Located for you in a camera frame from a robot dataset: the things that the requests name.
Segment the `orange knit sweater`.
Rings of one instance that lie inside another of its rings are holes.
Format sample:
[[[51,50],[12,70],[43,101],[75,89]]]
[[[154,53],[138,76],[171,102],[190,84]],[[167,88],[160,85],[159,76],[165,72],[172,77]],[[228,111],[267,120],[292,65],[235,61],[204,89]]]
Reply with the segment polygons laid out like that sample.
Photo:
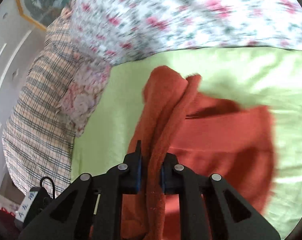
[[[120,239],[180,239],[178,195],[161,187],[168,153],[201,176],[218,173],[261,214],[274,171],[270,113],[206,96],[197,90],[200,81],[198,74],[183,78],[166,66],[151,72],[124,155],[141,142],[141,189],[123,195]]]

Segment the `plaid checked pillow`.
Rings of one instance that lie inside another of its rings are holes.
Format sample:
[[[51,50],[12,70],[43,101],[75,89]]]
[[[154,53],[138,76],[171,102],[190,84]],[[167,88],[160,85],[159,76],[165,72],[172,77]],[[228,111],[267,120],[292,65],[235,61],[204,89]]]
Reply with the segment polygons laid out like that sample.
[[[62,121],[61,98],[75,75],[79,60],[71,43],[72,10],[65,7],[48,27],[43,50],[34,59],[17,103],[2,133],[9,175],[23,193],[50,177],[47,191],[59,195],[71,183],[75,135]]]

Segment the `pastel floral pillow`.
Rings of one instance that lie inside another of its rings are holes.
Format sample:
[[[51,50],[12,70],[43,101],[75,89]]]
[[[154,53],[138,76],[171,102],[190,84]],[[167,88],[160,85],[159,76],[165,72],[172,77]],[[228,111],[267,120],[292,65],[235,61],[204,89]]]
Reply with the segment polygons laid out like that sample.
[[[62,121],[77,138],[100,102],[110,72],[111,66],[105,61],[82,62],[61,98],[58,109]]]

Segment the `light green bed sheet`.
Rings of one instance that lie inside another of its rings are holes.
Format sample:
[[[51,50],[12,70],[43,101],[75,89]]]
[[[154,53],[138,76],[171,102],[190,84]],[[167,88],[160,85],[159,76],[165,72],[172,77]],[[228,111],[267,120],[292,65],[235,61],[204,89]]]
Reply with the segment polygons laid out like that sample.
[[[199,91],[248,108],[267,105],[275,119],[276,175],[266,219],[282,238],[302,218],[302,51],[276,48],[205,48],[159,53],[114,66],[81,137],[75,139],[71,177],[105,173],[128,149],[143,109],[152,70],[168,66],[199,74]]]

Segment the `rose print floral quilt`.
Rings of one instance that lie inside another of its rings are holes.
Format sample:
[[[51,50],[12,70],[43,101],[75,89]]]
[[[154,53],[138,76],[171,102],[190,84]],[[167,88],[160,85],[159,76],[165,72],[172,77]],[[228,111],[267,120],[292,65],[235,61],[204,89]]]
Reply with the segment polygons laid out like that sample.
[[[302,50],[297,0],[72,0],[71,8],[75,47],[112,65],[188,48]]]

